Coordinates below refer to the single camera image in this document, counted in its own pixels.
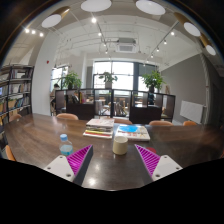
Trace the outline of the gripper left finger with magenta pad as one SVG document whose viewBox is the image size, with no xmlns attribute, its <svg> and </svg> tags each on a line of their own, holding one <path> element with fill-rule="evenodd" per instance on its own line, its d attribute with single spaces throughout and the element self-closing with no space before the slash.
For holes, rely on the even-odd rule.
<svg viewBox="0 0 224 224">
<path fill-rule="evenodd" d="M 88 145 L 69 156 L 59 155 L 44 170 L 81 186 L 92 156 L 93 146 Z"/>
</svg>

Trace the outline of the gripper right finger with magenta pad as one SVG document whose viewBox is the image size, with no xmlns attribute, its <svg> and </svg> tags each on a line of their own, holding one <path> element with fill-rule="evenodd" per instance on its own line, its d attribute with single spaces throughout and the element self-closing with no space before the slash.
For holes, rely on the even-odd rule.
<svg viewBox="0 0 224 224">
<path fill-rule="evenodd" d="M 144 182 L 154 182 L 182 169 L 168 155 L 159 156 L 140 145 L 135 145 L 135 148 L 143 163 L 142 179 Z"/>
</svg>

